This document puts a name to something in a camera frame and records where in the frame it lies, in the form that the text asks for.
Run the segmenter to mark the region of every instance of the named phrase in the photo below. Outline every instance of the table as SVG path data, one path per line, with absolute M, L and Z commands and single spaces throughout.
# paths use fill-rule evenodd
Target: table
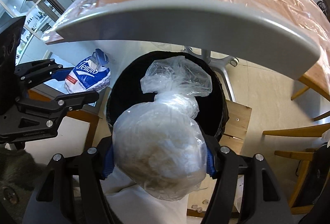
M 301 1 L 304 9 L 322 14 L 311 0 Z M 294 7 L 294 0 L 285 2 Z M 315 35 L 306 36 L 308 29 L 301 31 L 279 16 L 290 19 L 282 5 L 270 0 L 76 0 L 62 17 L 69 21 L 56 24 L 45 42 L 125 39 L 180 44 L 240 57 L 296 80 L 318 59 L 318 46 Z M 125 9 L 135 10 L 135 16 L 130 18 Z M 300 18 L 296 23 L 305 21 Z

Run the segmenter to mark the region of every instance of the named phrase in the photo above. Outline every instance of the wooden chair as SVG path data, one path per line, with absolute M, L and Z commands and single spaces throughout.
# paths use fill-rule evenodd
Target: wooden chair
M 330 148 L 323 145 L 309 152 L 276 150 L 275 155 L 300 160 L 299 177 L 289 199 L 293 215 L 307 214 L 318 201 L 330 177 Z
M 281 137 L 320 138 L 328 129 L 330 129 L 330 123 L 292 129 L 265 130 L 262 134 Z

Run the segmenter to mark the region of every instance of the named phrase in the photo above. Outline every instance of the plastic bag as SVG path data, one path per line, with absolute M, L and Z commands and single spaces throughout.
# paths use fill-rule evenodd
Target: plastic bag
M 100 92 L 110 84 L 110 69 L 105 67 L 108 62 L 106 54 L 97 48 L 72 69 L 65 78 L 64 88 L 70 94 L 90 90 Z
M 236 207 L 239 213 L 240 213 L 240 207 L 242 205 L 243 190 L 244 190 L 244 176 L 241 176 L 237 179 L 235 200 L 234 200 L 234 206 Z
M 154 61 L 141 79 L 154 102 L 124 111 L 113 126 L 116 166 L 161 200 L 180 200 L 206 176 L 207 148 L 194 96 L 212 92 L 211 77 L 184 56 Z

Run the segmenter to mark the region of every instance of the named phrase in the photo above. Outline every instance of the caster wheel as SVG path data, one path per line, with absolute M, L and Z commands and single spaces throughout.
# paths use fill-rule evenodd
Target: caster wheel
M 231 64 L 232 66 L 236 67 L 237 64 L 238 64 L 238 62 L 239 62 L 238 58 L 234 57 L 234 58 L 230 61 L 230 64 Z

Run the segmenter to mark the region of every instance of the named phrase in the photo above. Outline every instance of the wooden board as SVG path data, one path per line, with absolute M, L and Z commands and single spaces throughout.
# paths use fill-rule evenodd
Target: wooden board
M 221 146 L 227 146 L 233 150 L 236 154 L 240 154 L 240 150 L 243 147 L 244 140 L 239 138 L 232 138 L 226 135 L 223 135 L 219 141 Z
M 252 108 L 226 100 L 229 121 L 226 123 L 225 134 L 244 139 L 248 130 Z

